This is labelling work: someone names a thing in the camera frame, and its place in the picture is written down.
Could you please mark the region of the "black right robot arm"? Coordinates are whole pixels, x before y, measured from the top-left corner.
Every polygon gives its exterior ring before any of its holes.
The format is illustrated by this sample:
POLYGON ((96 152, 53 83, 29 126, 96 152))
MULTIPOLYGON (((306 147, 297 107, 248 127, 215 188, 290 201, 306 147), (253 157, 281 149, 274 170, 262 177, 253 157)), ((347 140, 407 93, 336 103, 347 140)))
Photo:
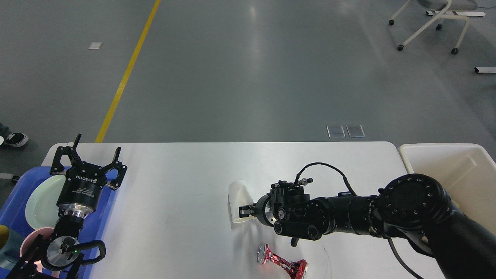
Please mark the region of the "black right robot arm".
POLYGON ((358 196, 345 174, 347 192, 310 198, 304 186, 312 178, 296 174, 293 182, 278 181, 257 202, 229 196, 229 209, 240 222, 257 219, 277 235, 319 240, 336 232, 383 238, 403 268, 420 276, 399 256, 392 241, 403 238, 417 252, 435 258, 447 279, 495 278, 495 235, 464 214, 434 178, 423 174, 400 176, 377 195, 358 196))

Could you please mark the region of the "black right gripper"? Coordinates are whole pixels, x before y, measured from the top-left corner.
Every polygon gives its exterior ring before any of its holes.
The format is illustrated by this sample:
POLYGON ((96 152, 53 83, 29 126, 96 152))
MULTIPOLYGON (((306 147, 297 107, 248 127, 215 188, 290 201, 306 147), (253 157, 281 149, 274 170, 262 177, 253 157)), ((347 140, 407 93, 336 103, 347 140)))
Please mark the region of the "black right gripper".
POLYGON ((255 204, 238 207, 239 218, 256 218, 262 225, 274 227, 275 219, 272 212, 271 196, 264 195, 255 204))

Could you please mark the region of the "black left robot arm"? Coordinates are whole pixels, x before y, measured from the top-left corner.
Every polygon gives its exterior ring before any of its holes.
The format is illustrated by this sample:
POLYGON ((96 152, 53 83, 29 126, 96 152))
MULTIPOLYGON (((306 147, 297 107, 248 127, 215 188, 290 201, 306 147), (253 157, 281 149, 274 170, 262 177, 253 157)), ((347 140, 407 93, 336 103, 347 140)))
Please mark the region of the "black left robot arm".
POLYGON ((85 219, 97 211, 104 188, 119 189, 128 167, 119 161, 121 147, 116 148, 112 162, 105 166, 83 161, 77 153, 80 138, 78 134, 73 145, 57 147, 49 169, 51 176, 64 177, 55 203, 58 219, 53 232, 47 238, 36 235, 7 274, 8 279, 53 279, 57 272, 76 279, 82 266, 105 258, 102 240, 81 242, 79 235, 85 219), (42 269, 53 274, 45 274, 42 269))

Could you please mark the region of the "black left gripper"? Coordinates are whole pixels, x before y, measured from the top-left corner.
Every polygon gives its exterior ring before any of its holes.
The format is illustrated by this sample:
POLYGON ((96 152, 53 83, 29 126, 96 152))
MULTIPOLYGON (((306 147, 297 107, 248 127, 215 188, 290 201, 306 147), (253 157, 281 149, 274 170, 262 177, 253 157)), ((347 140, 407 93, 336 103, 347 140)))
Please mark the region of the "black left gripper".
POLYGON ((77 134, 72 146, 57 147, 53 157, 50 175, 65 173, 65 182, 56 202, 59 215, 89 215, 95 212, 103 187, 119 189, 127 171, 127 166, 119 161, 121 147, 116 148, 113 161, 106 166, 84 164, 76 150, 81 137, 82 134, 77 134), (71 163, 71 168, 67 171, 61 163, 64 155, 67 155, 71 163), (113 170, 117 175, 108 180, 107 173, 113 170))

